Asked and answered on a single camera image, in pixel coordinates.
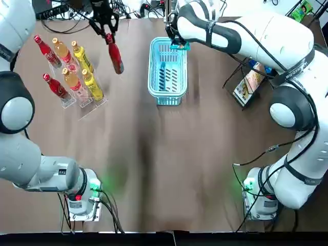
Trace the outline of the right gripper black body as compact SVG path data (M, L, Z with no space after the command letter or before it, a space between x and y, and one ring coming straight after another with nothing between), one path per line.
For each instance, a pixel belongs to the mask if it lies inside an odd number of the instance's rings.
M177 14L175 12L170 12L167 14L166 18L166 33L170 39L175 39L175 37L178 35L177 31Z

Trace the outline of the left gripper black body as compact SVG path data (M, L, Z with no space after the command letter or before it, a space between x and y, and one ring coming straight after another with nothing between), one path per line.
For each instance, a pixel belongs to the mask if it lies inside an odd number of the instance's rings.
M91 18L93 23L99 23L102 25L111 25L111 18L113 10L109 5L108 0L91 0L91 6L93 9L93 17Z

